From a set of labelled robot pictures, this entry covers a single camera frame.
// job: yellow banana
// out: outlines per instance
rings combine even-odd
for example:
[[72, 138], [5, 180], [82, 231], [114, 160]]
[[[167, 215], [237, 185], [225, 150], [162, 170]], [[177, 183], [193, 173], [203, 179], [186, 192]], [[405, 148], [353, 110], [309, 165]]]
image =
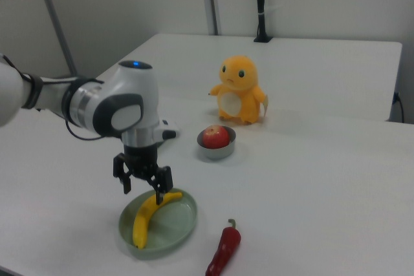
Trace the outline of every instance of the yellow banana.
[[148, 238], [148, 224], [154, 212], [168, 202], [179, 198], [182, 198], [181, 192], [166, 193], [162, 203], [159, 205], [155, 202], [155, 195], [149, 197], [144, 203], [142, 203], [138, 213], [136, 213], [134, 227], [132, 230], [132, 240], [136, 247], [142, 249], [146, 246]]

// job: white wall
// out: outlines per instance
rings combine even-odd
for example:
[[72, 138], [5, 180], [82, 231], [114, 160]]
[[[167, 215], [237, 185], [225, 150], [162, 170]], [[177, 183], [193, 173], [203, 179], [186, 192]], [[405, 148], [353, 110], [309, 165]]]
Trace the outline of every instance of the white wall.
[[0, 0], [0, 52], [24, 72], [69, 75], [43, 0]]
[[[216, 5], [220, 34], [256, 36], [256, 0], [216, 0]], [[272, 36], [401, 42], [397, 90], [406, 122], [414, 123], [414, 0], [266, 0], [265, 10]], [[391, 117], [399, 120], [399, 110]]]
[[86, 76], [99, 75], [157, 33], [211, 32], [204, 0], [52, 1], [78, 73]]

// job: charmander plush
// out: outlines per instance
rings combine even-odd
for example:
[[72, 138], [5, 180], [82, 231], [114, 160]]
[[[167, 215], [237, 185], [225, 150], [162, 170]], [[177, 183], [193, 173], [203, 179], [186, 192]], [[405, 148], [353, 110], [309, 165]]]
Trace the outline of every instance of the charmander plush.
[[259, 119], [260, 103], [268, 105], [267, 95], [261, 90], [257, 69], [247, 56], [232, 56], [220, 68], [221, 84], [209, 95], [217, 96], [220, 119], [240, 118], [242, 122], [255, 123]]

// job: apple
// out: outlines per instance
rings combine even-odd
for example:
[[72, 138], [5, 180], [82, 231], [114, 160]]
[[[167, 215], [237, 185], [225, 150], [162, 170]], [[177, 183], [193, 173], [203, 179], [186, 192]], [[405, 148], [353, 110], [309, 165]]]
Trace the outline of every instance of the apple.
[[211, 125], [202, 134], [202, 144], [208, 149], [226, 147], [230, 143], [227, 130], [221, 125]]

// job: white table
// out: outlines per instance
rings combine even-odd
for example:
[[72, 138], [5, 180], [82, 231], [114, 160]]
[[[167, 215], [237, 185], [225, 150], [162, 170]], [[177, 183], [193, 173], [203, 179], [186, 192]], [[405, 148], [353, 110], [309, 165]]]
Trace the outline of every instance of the white table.
[[[130, 53], [159, 73], [160, 94], [211, 100], [221, 63], [247, 55], [275, 109], [384, 121], [389, 119], [401, 44], [159, 34]], [[116, 66], [103, 75], [110, 76]]]
[[182, 135], [160, 148], [158, 163], [171, 166], [199, 214], [181, 248], [151, 261], [134, 259], [118, 237], [121, 211], [149, 189], [134, 180], [124, 195], [112, 177], [122, 144], [81, 142], [55, 115], [21, 111], [0, 129], [0, 267], [26, 276], [203, 275], [233, 217], [242, 244], [229, 276], [412, 275], [411, 125], [270, 107], [263, 122], [234, 126], [232, 156], [210, 162], [195, 139], [218, 123], [216, 109], [196, 94], [160, 98]]

